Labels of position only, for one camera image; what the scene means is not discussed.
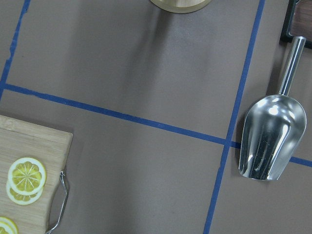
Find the wooden mug tree stand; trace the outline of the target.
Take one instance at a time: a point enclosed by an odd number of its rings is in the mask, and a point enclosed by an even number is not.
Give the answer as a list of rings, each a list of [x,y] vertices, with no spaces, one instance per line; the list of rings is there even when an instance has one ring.
[[[212,0],[151,0],[157,7],[172,13],[186,14],[198,11]]]

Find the steel metal scoop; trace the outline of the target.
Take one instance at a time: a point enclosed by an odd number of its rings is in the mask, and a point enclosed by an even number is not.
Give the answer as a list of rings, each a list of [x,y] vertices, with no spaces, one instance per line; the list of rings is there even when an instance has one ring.
[[[245,116],[238,166],[243,177],[278,180],[303,137],[306,113],[289,92],[305,44],[303,36],[292,39],[278,94],[260,99]]]

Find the bamboo cutting board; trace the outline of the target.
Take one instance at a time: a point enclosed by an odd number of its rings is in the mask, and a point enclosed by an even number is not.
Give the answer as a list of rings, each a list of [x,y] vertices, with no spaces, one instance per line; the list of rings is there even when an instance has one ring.
[[[49,215],[55,192],[61,184],[73,134],[30,122],[0,117],[0,215],[15,222],[20,234],[45,234],[53,226]],[[47,179],[40,198],[18,205],[7,195],[8,171],[22,157],[39,160]]]

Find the upper lemon slice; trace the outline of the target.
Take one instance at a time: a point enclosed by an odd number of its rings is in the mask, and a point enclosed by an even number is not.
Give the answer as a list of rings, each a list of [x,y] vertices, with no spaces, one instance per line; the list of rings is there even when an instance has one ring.
[[[11,189],[16,193],[33,195],[44,187],[47,172],[39,160],[22,157],[11,164],[7,178]]]

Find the lower stacked lemon slice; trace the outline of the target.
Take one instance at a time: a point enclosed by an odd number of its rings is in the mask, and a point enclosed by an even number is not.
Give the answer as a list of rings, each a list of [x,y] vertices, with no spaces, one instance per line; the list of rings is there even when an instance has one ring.
[[[21,195],[17,192],[15,192],[9,182],[6,183],[6,193],[7,196],[11,201],[18,205],[26,206],[30,205],[34,202],[36,202],[42,195],[43,193],[43,188],[41,188],[37,193],[31,194],[31,195]]]

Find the black framed wooden tray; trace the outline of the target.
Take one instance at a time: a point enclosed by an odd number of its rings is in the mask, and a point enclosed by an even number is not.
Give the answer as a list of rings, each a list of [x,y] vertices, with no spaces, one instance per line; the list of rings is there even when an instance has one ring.
[[[312,48],[312,1],[290,0],[285,15],[280,40],[291,42],[293,37],[306,38],[305,48]]]

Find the separate lemon slice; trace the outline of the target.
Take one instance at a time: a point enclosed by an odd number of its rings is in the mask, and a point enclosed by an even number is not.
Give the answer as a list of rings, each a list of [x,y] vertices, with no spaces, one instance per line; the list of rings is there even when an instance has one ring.
[[[14,234],[19,233],[18,227],[13,220],[11,220],[5,216],[1,216],[0,221],[2,223],[6,224],[13,231]]]

